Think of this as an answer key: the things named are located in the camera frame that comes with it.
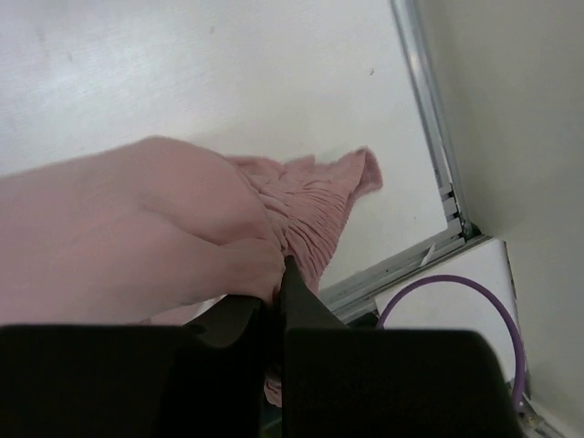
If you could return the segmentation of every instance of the white panel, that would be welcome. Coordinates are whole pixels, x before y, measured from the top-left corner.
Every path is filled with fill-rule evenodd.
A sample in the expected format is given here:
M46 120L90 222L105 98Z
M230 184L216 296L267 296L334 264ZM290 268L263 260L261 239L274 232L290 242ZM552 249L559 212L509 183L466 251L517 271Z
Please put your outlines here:
M381 294L375 300L378 310L382 312L390 299L411 282L439 274L466 276L480 283L499 298L517 324L505 244L495 239ZM451 283L421 287L400 301L390 313L385 327L476 331L495 351L505 378L509 381L515 377L515 353L505 322L485 297L469 287Z
M152 134L276 159L369 145L385 187L323 287L446 226L386 0L4 0L0 24L0 173Z

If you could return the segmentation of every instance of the purple cable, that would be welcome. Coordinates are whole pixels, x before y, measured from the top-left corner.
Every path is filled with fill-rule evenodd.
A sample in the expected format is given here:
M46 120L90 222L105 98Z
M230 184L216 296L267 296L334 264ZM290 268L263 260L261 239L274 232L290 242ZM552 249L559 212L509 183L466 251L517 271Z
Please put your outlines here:
M387 307L381 312L380 319L377 323L378 328L383 328L383 324L385 320L389 316L390 312L395 308L395 306L400 302L400 300L408 295L413 290L417 289L418 287L422 287L425 285L430 285L431 283L458 283L459 285L467 286L479 294L483 295L489 302L495 306L501 318L507 325L507 329L509 330L509 335L511 335L511 341L513 342L513 350L515 352L515 383L513 385L513 392L511 394L511 400L513 402L513 407L515 408L516 412L519 411L521 405L521 399L523 397L523 392L526 387L526 356L525 352L523 351L523 343L521 342L521 335L519 335L519 330L515 325L515 322L509 315L509 312L503 306L503 303L499 301L499 299L486 287L476 283L475 281L465 278L463 276L448 276L448 275L441 275L441 276L427 276L426 278L421 278L417 281L414 281L410 285L404 287L398 294L393 297L390 302L388 303Z

